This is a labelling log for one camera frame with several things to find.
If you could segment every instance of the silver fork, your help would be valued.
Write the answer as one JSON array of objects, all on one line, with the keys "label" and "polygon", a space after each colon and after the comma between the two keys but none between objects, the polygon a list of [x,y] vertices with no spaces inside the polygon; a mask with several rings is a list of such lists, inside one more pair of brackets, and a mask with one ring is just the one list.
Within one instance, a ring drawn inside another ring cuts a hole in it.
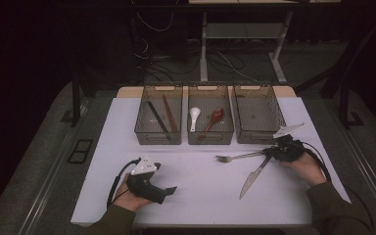
[{"label": "silver fork", "polygon": [[253,153],[250,153],[250,154],[239,155],[239,156],[235,156],[235,157],[219,156],[219,155],[217,155],[215,157],[216,157],[217,161],[227,164],[227,163],[230,163],[231,161],[236,160],[236,159],[249,158],[249,157],[255,157],[255,156],[260,156],[260,155],[263,155],[262,151],[257,151],[257,152],[253,152]]}]

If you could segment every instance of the silver knife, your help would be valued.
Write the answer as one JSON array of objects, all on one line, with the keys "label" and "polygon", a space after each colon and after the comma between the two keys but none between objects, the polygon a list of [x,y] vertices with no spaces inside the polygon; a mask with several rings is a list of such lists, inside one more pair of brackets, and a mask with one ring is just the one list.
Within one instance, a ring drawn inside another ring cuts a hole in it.
[{"label": "silver knife", "polygon": [[266,157],[264,162],[256,169],[255,171],[251,172],[249,174],[249,177],[247,177],[246,182],[243,185],[243,188],[240,193],[240,199],[243,198],[243,196],[246,194],[247,190],[249,190],[250,186],[252,186],[253,182],[255,182],[256,178],[259,176],[263,168],[266,166],[268,161],[271,159],[271,157]]}]

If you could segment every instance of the floor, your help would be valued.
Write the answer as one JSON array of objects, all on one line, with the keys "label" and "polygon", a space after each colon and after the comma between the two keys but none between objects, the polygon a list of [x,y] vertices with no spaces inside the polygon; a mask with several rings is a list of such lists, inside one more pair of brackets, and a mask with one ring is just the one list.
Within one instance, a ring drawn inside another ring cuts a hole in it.
[{"label": "floor", "polygon": [[[186,60],[175,61],[165,53],[157,52],[154,63],[146,65],[145,80],[199,80],[199,50],[195,49],[198,42],[190,43],[194,49],[187,52],[191,56]],[[209,80],[255,79],[275,84],[275,73],[267,57],[274,45],[270,41],[210,42]],[[345,48],[344,42],[285,44],[280,64],[287,85],[296,87],[325,71],[340,58]],[[376,232],[376,118],[362,100],[351,93],[350,111],[356,112],[364,125],[350,130],[343,128],[337,119],[339,97],[322,99],[319,96],[321,87],[322,82],[319,82],[298,96],[304,99],[342,182],[356,192],[348,191],[352,202],[362,208],[362,202],[366,204]],[[116,94],[116,91],[104,90],[94,98],[82,97],[82,118],[76,127],[71,127],[71,85],[60,91],[0,199],[0,234],[83,234],[84,228],[71,224],[70,219]],[[84,164],[69,164],[67,159],[80,139],[93,140],[87,160]],[[369,165],[371,171],[361,171],[359,163]],[[287,235],[318,234],[312,228],[281,230]],[[233,234],[260,233],[248,230]]]}]

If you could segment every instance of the olive green sleeve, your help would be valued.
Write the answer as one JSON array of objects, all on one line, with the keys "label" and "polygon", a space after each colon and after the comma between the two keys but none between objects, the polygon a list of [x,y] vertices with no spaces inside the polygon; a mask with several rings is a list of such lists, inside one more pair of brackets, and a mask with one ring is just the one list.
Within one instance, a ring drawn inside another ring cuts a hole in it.
[{"label": "olive green sleeve", "polygon": [[320,234],[373,234],[367,213],[343,200],[332,183],[313,186],[306,194]]},{"label": "olive green sleeve", "polygon": [[103,217],[86,229],[86,235],[129,235],[135,212],[111,205]]}]

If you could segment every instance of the translucent plastic bin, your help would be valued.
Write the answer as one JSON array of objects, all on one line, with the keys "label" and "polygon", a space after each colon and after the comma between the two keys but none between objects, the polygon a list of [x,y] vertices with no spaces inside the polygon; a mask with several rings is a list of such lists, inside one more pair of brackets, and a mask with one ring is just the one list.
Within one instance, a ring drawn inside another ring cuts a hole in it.
[{"label": "translucent plastic bin", "polygon": [[182,91],[180,82],[145,84],[134,129],[139,144],[181,144]]},{"label": "translucent plastic bin", "polygon": [[285,126],[273,87],[235,82],[231,96],[239,144],[274,144],[273,134]]},{"label": "translucent plastic bin", "polygon": [[[191,132],[191,108],[201,110],[196,121],[195,132]],[[223,109],[222,119],[214,123],[210,130],[204,130],[212,120],[214,111]],[[190,145],[229,145],[234,133],[230,99],[225,82],[191,82],[188,90],[187,131]]]}]

